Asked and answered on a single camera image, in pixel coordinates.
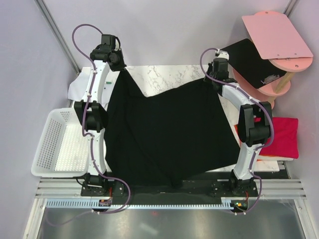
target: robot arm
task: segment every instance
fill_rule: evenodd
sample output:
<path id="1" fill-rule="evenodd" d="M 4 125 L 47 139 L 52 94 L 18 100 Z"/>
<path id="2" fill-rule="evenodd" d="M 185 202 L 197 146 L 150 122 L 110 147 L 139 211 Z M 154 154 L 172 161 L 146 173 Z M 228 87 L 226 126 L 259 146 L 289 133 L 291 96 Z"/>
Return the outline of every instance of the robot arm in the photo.
<path id="1" fill-rule="evenodd" d="M 82 125 L 85 105 L 89 99 L 84 122 L 85 131 L 89 133 L 86 137 L 88 138 L 89 149 L 92 150 L 93 155 L 95 155 L 99 171 L 105 173 L 106 163 L 103 148 L 104 132 L 108 123 L 108 116 L 101 106 L 102 93 L 106 77 L 110 70 L 120 71 L 123 70 L 126 65 L 124 64 L 119 39 L 113 35 L 103 34 L 101 44 L 92 51 L 90 58 L 94 62 L 95 70 L 94 67 L 91 68 L 85 94 L 80 102 L 75 102 L 74 110 Z M 91 135 L 93 136 L 93 144 L 91 144 Z M 88 160 L 88 174 L 98 176 L 99 174 L 92 163 L 91 153 L 89 153 Z"/>
<path id="2" fill-rule="evenodd" d="M 213 82 L 207 77 L 204 78 L 204 81 L 213 84 L 215 90 L 228 99 L 240 112 L 238 135 L 242 143 L 237 164 L 230 178 L 230 187 L 235 189 L 245 185 L 249 186 L 252 183 L 253 176 L 251 172 L 254 171 L 254 166 L 261 150 L 259 147 L 265 144 L 270 137 L 270 126 L 267 117 L 251 100 L 259 102 L 266 109 L 271 119 L 272 110 L 269 102 L 260 102 L 253 97 L 248 99 L 247 95 L 242 93 L 242 89 L 241 91 L 238 90 L 240 88 L 239 84 L 234 79 L 229 78 L 229 55 L 227 52 L 218 51 L 216 56 L 217 58 L 209 64 L 207 74 L 227 84 Z"/>

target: pink board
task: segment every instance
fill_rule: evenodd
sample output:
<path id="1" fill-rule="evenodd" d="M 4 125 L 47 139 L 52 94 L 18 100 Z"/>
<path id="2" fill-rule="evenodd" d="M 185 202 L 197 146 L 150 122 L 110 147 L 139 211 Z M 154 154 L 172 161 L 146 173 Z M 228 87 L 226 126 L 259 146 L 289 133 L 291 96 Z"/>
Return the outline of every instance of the pink board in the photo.
<path id="1" fill-rule="evenodd" d="M 242 18 L 262 59 L 314 56 L 286 15 L 257 14 Z"/>

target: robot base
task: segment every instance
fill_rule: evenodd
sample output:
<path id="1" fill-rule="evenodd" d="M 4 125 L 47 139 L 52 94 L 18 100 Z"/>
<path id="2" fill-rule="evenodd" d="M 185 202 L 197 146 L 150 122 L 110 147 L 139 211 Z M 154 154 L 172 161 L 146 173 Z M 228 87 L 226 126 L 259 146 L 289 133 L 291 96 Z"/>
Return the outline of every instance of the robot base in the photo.
<path id="1" fill-rule="evenodd" d="M 212 181 L 214 197 L 243 197 L 246 198 L 246 192 L 249 197 L 257 197 L 258 191 L 254 178 L 241 180 L 237 179 L 232 170 L 229 181 Z"/>
<path id="2" fill-rule="evenodd" d="M 108 181 L 100 175 L 87 173 L 82 185 L 82 197 L 122 197 L 125 186 L 121 182 Z"/>

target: pink shelf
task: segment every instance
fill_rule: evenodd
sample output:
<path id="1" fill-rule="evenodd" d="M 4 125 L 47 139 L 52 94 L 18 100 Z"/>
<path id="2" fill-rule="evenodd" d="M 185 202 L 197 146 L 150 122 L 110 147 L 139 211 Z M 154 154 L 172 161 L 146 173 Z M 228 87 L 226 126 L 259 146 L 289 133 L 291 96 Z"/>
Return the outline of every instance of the pink shelf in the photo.
<path id="1" fill-rule="evenodd" d="M 288 82 L 284 88 L 280 91 L 280 93 L 275 93 L 275 88 L 277 87 L 277 85 L 279 84 L 279 82 L 281 81 L 281 78 L 257 89 L 259 92 L 265 94 L 266 96 L 274 96 L 274 97 L 278 97 L 278 96 L 282 96 L 283 94 L 285 94 L 289 89 L 290 89 L 290 85 L 291 83 Z"/>
<path id="2" fill-rule="evenodd" d="M 265 15 L 265 14 L 281 14 L 281 13 L 277 11 L 259 11 L 255 13 L 255 15 Z"/>
<path id="3" fill-rule="evenodd" d="M 235 80 L 239 83 L 240 87 L 246 91 L 248 94 L 250 94 L 252 97 L 260 100 L 260 101 L 267 101 L 269 96 L 264 95 L 257 89 L 255 89 L 252 85 L 250 85 L 235 69 L 233 69 Z"/>
<path id="4" fill-rule="evenodd" d="M 286 15 L 266 13 L 242 19 L 262 59 L 314 56 Z"/>
<path id="5" fill-rule="evenodd" d="M 279 69 L 289 72 L 300 72 L 307 69 L 313 62 L 312 57 L 301 57 L 294 59 L 270 59 L 271 64 Z"/>

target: marble table surface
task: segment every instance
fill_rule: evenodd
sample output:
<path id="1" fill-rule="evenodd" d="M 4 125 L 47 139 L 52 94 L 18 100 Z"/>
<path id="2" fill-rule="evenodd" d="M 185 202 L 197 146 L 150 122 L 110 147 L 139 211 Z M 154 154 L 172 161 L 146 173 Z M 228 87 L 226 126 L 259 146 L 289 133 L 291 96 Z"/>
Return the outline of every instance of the marble table surface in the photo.
<path id="1" fill-rule="evenodd" d="M 187 82 L 204 76 L 199 65 L 175 65 L 175 66 L 128 66 L 127 70 L 136 81 L 145 96 L 154 96 L 172 88 L 179 87 Z M 106 81 L 115 83 L 118 72 L 109 72 Z M 234 125 L 238 123 L 239 111 L 225 98 L 220 97 L 229 124 L 234 132 L 237 142 L 238 135 Z M 231 171 L 235 165 L 212 170 Z M 279 171 L 277 161 L 257 161 L 255 171 Z"/>

